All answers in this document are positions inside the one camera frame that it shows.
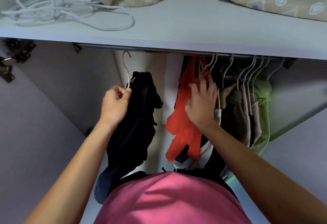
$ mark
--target forearm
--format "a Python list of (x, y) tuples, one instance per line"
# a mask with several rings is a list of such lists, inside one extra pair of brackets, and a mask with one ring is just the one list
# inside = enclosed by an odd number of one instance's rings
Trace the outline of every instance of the forearm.
[(201, 129), (271, 223), (327, 223), (327, 207), (215, 122)]
[(26, 224), (80, 222), (113, 131), (106, 123), (95, 126)]

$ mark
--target green garment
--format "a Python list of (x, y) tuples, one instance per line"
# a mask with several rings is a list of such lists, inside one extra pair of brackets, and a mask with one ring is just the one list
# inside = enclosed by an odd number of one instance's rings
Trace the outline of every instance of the green garment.
[[(267, 147), (270, 139), (270, 124), (268, 114), (268, 102), (270, 101), (271, 84), (269, 81), (255, 80), (254, 81), (254, 97), (259, 103), (259, 116), (261, 136), (256, 143), (252, 146), (252, 150), (261, 155), (264, 149)], [(230, 183), (234, 180), (235, 176), (226, 177), (224, 180), (226, 183)]]

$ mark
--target person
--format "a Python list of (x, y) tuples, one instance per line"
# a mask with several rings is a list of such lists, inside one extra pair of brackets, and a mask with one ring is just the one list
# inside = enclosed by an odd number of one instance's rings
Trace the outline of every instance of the person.
[[(185, 110), (210, 140), (248, 195), (271, 223), (327, 223), (327, 206), (214, 121), (217, 87), (209, 76), (193, 84)], [(114, 86), (101, 117), (25, 224), (79, 223), (108, 141), (124, 118), (131, 89)], [(201, 177), (162, 172), (124, 183), (104, 202), (95, 223), (251, 223), (234, 195)]]

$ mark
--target hand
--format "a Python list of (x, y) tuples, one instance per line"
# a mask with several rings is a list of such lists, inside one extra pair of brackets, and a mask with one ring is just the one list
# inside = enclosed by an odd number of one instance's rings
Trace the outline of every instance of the hand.
[(216, 83), (212, 80), (211, 75), (208, 77), (209, 87), (207, 89), (207, 81), (202, 73), (199, 73), (200, 91), (196, 84), (190, 84), (192, 97), (185, 106), (188, 118), (194, 123), (199, 130), (214, 121), (215, 104), (218, 96)]
[(132, 90), (113, 86), (103, 97), (99, 122), (116, 128), (127, 112), (128, 101)]

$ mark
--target shirt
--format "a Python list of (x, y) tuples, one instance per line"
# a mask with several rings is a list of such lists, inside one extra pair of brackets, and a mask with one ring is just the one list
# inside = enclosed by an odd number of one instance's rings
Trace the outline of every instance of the shirt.
[(249, 224), (238, 200), (223, 186), (177, 172), (152, 174), (114, 189), (95, 224)]

